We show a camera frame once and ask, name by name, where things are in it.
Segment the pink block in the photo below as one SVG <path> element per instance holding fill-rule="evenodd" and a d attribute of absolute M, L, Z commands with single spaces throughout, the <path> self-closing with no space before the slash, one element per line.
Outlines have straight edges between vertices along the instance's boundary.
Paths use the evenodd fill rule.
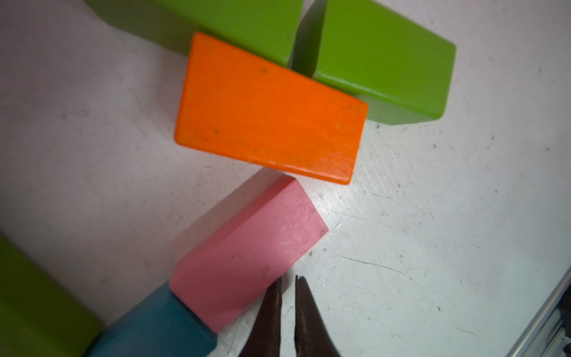
<path fill-rule="evenodd" d="M 282 176 L 178 263 L 170 290 L 219 333 L 327 232 L 299 181 Z"/>

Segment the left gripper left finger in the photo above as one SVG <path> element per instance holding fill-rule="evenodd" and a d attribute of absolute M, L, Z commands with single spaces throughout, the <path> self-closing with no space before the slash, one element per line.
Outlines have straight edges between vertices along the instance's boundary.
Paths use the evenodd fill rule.
<path fill-rule="evenodd" d="M 278 357 L 281 342 L 282 278 L 266 290 L 250 336 L 239 357 Z"/>

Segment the teal block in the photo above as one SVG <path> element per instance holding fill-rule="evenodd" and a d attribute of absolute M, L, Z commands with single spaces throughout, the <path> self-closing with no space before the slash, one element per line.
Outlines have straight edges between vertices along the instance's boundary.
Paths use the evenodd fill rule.
<path fill-rule="evenodd" d="M 217 335 L 170 290 L 157 288 L 93 343 L 87 356 L 208 356 Z"/>

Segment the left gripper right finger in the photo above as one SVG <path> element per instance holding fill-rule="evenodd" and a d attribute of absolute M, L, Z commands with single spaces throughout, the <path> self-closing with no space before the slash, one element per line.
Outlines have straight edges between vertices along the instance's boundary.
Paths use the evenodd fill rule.
<path fill-rule="evenodd" d="M 295 330 L 294 344 L 297 356 L 340 357 L 304 277 L 295 279 Z"/>

